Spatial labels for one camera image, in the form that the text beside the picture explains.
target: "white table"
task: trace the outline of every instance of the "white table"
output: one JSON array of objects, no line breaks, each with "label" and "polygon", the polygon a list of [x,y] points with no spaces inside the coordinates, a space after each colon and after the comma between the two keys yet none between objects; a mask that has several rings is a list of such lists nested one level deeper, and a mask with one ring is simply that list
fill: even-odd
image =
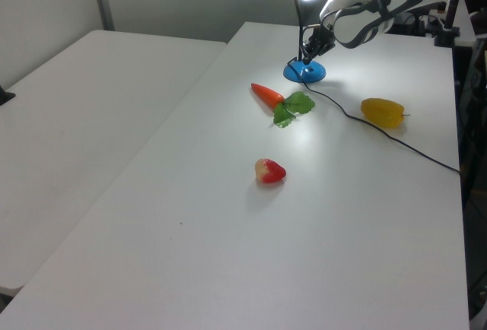
[{"label": "white table", "polygon": [[[273,126],[250,83],[302,89],[282,77],[297,37],[245,24],[0,329],[468,329],[459,176],[316,95]],[[366,97],[401,102],[392,133],[458,167],[450,50],[432,43],[337,46],[313,87],[359,116]],[[256,184],[261,157],[283,184]]]},{"label": "white table", "polygon": [[94,31],[0,107],[0,293],[16,294],[225,44]]}]

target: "black stand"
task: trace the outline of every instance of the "black stand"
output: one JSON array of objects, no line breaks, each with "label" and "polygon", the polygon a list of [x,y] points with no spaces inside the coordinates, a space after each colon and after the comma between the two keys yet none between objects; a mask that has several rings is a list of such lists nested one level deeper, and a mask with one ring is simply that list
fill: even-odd
[{"label": "black stand", "polygon": [[15,94],[10,93],[10,92],[5,92],[2,87],[0,87],[0,106],[2,104],[7,103],[9,100],[11,100],[13,97],[15,97]]},{"label": "black stand", "polygon": [[460,35],[460,29],[458,27],[453,27],[458,1],[459,0],[450,0],[447,19],[445,20],[443,27],[440,25],[439,27],[436,27],[436,29],[430,28],[430,30],[433,31],[432,33],[436,35],[434,38],[435,46],[453,47],[455,37]]}]

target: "plastic vegetable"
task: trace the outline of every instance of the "plastic vegetable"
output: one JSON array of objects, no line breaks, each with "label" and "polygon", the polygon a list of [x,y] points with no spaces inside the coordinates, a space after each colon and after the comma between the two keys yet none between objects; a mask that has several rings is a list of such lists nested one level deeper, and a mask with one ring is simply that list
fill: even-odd
[{"label": "plastic vegetable", "polygon": [[268,87],[255,83],[252,83],[251,86],[253,92],[272,110],[274,110],[278,104],[284,102],[284,97],[281,94]]},{"label": "plastic vegetable", "polygon": [[386,129],[394,129],[404,120],[404,107],[392,100],[369,98],[360,109],[371,122]]},{"label": "plastic vegetable", "polygon": [[274,183],[286,176],[286,170],[270,159],[259,159],[256,162],[256,178],[262,183]]},{"label": "plastic vegetable", "polygon": [[314,107],[314,102],[303,92],[295,92],[288,98],[281,94],[264,87],[260,84],[252,83],[252,90],[255,94],[274,112],[274,124],[284,128],[289,125],[293,119],[296,119],[294,113],[304,115],[310,112]]}]

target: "black cable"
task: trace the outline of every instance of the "black cable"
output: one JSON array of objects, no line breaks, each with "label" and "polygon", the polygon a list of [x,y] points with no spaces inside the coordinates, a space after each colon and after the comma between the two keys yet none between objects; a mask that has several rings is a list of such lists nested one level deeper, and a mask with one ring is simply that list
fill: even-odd
[{"label": "black cable", "polygon": [[415,153],[417,153],[417,154],[421,155],[422,157],[424,157],[424,158],[426,158],[426,159],[428,159],[428,160],[431,160],[433,163],[436,163],[436,164],[438,164],[438,165],[441,165],[441,166],[442,166],[442,167],[444,167],[444,168],[447,168],[447,169],[449,169],[449,170],[453,170],[454,172],[456,172],[456,173],[460,174],[460,171],[459,171],[459,170],[457,170],[457,169],[455,169],[455,168],[453,168],[453,167],[450,167],[450,166],[448,166],[447,164],[443,164],[442,162],[440,162],[440,161],[438,161],[438,160],[435,160],[435,159],[433,159],[432,157],[429,157],[429,156],[428,156],[428,155],[426,155],[425,153],[422,153],[422,152],[421,152],[421,151],[419,151],[418,149],[416,149],[416,148],[412,147],[411,145],[408,145],[407,143],[405,143],[405,142],[403,142],[403,141],[399,140],[398,138],[394,138],[393,136],[389,135],[387,132],[385,132],[385,131],[384,131],[383,129],[381,129],[380,127],[377,127],[377,126],[376,126],[376,125],[374,125],[373,123],[371,123],[371,122],[369,122],[369,121],[366,121],[366,120],[364,120],[364,119],[360,119],[360,118],[358,118],[358,117],[355,117],[355,116],[349,115],[349,114],[348,114],[348,113],[345,111],[345,109],[344,109],[342,106],[340,106],[340,104],[339,104],[338,102],[336,102],[336,101],[335,101],[333,98],[331,98],[331,97],[327,96],[325,93],[321,93],[321,92],[319,92],[318,90],[313,90],[313,89],[309,88],[309,87],[308,87],[308,85],[306,84],[306,82],[303,80],[303,78],[302,78],[302,77],[299,75],[298,71],[297,71],[295,68],[293,68],[293,66],[291,65],[291,62],[293,62],[293,61],[294,61],[294,59],[289,60],[289,61],[288,61],[288,65],[289,65],[289,67],[290,67],[290,68],[291,68],[291,69],[294,71],[294,73],[296,73],[296,75],[297,75],[297,76],[298,76],[298,77],[301,79],[301,83],[302,83],[302,84],[303,84],[303,85],[306,87],[306,89],[308,89],[310,92],[313,92],[313,93],[319,94],[320,96],[323,96],[323,97],[328,98],[329,100],[331,100],[331,101],[332,101],[334,104],[336,104],[336,105],[338,106],[338,108],[340,108],[340,109],[341,109],[341,111],[343,112],[343,114],[344,114],[345,116],[349,117],[350,119],[354,119],[355,121],[362,122],[362,123],[364,123],[365,125],[369,125],[370,127],[374,128],[374,129],[376,129],[376,130],[378,130],[378,131],[379,131],[381,134],[386,135],[386,136],[387,136],[387,138],[389,138],[390,140],[395,141],[395,142],[397,142],[398,144],[401,144],[402,146],[405,146],[406,148],[408,148],[408,149],[410,149],[410,150],[414,151]]},{"label": "black cable", "polygon": [[298,13],[299,22],[299,48],[298,48],[298,61],[303,59],[303,53],[301,51],[301,45],[303,44],[303,18],[301,17],[301,10],[299,7],[299,1],[294,0],[294,6],[296,7],[296,13]]}]

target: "toy carrot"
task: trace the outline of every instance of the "toy carrot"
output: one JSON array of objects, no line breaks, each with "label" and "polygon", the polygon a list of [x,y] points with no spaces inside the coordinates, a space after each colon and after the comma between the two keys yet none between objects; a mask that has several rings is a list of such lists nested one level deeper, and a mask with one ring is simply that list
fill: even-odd
[{"label": "toy carrot", "polygon": [[305,114],[314,107],[314,102],[303,92],[294,92],[288,98],[284,98],[276,91],[260,84],[252,83],[253,92],[274,112],[274,124],[278,127],[286,127],[293,119],[295,113]]},{"label": "toy carrot", "polygon": [[284,102],[284,97],[272,89],[256,83],[252,83],[251,86],[253,92],[272,110],[274,110],[278,104]]}]

